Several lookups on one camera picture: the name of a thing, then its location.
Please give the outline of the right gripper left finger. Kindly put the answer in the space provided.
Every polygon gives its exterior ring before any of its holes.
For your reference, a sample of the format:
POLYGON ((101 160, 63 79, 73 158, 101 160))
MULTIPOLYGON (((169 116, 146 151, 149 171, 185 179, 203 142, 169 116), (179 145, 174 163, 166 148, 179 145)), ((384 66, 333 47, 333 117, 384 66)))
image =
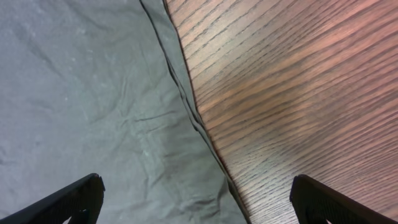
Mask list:
POLYGON ((1 224, 96 224, 104 192, 102 178, 92 173, 1 219, 1 224))

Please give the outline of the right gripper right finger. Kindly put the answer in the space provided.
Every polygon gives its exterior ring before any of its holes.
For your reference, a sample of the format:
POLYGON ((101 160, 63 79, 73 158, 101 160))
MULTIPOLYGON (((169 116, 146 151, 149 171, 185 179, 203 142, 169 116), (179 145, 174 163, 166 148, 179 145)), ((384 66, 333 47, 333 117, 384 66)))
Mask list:
POLYGON ((303 174, 294 177, 289 200, 300 224, 397 224, 303 174))

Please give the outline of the grey khaki shorts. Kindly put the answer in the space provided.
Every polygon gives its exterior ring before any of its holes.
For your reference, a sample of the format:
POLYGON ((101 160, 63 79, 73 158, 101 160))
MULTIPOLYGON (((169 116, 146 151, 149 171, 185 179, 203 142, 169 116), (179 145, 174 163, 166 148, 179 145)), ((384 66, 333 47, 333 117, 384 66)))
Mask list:
POLYGON ((163 1, 1 2, 1 216, 97 173, 100 223, 246 223, 163 1))

